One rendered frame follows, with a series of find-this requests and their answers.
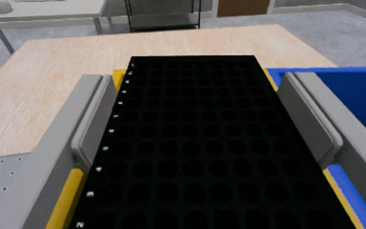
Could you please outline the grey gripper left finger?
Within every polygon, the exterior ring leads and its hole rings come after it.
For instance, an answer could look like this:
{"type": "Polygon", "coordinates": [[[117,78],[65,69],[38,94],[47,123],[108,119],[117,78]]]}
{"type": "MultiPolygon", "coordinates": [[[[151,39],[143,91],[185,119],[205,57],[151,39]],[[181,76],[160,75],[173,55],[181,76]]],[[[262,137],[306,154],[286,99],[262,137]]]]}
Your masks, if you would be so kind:
{"type": "Polygon", "coordinates": [[[0,199],[0,229],[46,229],[71,169],[89,173],[116,97],[109,73],[81,75],[0,199]]]}

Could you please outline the blue bin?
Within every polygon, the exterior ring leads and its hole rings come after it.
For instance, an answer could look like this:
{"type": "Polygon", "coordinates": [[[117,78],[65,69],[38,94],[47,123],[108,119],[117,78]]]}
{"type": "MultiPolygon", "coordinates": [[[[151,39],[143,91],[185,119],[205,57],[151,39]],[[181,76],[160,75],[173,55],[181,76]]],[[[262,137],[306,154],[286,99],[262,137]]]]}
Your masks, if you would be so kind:
{"type": "MultiPolygon", "coordinates": [[[[313,72],[366,128],[366,66],[266,67],[276,86],[284,73],[313,72]]],[[[366,229],[366,203],[340,165],[328,167],[366,229]]]]}

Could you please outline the grey flat base plate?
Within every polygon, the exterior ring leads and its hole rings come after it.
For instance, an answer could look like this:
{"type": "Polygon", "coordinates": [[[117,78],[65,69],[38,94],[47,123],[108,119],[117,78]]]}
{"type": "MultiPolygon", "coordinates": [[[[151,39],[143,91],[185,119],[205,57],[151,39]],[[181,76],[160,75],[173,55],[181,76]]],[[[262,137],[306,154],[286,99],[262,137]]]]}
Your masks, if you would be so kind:
{"type": "Polygon", "coordinates": [[[6,193],[31,152],[0,156],[0,199],[6,193]]]}

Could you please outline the black well plate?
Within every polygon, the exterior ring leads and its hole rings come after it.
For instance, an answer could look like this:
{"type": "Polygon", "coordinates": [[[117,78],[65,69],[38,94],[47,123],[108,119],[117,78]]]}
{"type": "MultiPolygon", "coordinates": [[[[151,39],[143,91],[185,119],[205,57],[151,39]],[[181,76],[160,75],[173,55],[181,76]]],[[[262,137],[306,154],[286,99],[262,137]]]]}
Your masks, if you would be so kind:
{"type": "Polygon", "coordinates": [[[356,226],[254,54],[137,55],[68,229],[356,226]]]}

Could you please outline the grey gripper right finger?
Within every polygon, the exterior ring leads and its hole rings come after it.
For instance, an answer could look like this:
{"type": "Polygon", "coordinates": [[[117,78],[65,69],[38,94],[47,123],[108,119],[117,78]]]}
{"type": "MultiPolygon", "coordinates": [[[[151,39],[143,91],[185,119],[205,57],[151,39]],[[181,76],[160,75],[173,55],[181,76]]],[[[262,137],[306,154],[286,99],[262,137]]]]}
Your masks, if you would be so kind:
{"type": "Polygon", "coordinates": [[[276,93],[322,171],[340,165],[366,203],[366,128],[313,72],[284,73],[276,93]]]}

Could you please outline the yellow open bin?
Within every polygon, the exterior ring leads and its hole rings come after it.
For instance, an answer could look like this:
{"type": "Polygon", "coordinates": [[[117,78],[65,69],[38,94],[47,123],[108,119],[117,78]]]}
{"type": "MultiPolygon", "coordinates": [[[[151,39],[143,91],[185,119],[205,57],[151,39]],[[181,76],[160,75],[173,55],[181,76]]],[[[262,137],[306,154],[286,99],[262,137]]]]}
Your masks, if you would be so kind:
{"type": "MultiPolygon", "coordinates": [[[[275,91],[277,90],[277,86],[272,79],[271,75],[269,74],[266,67],[262,67],[264,73],[269,78],[271,84],[273,85],[275,91]]],[[[113,81],[115,84],[115,88],[117,93],[121,86],[123,77],[125,75],[127,69],[114,69],[112,72],[113,81]]],[[[341,201],[342,205],[348,212],[349,216],[351,217],[353,223],[355,224],[357,229],[365,229],[362,222],[358,218],[356,212],[354,211],[353,207],[349,203],[348,199],[344,196],[343,192],[341,191],[340,187],[336,183],[336,180],[332,176],[331,172],[327,168],[323,171],[329,182],[331,183],[335,193],[337,194],[339,200],[341,201]]],[[[53,210],[51,215],[50,221],[46,227],[46,229],[68,229],[72,215],[75,210],[75,206],[77,201],[80,198],[81,192],[83,190],[84,184],[86,182],[88,175],[84,175],[80,169],[72,169],[71,174],[68,177],[68,180],[64,186],[64,189],[60,195],[59,200],[56,203],[56,206],[53,210]]]]}

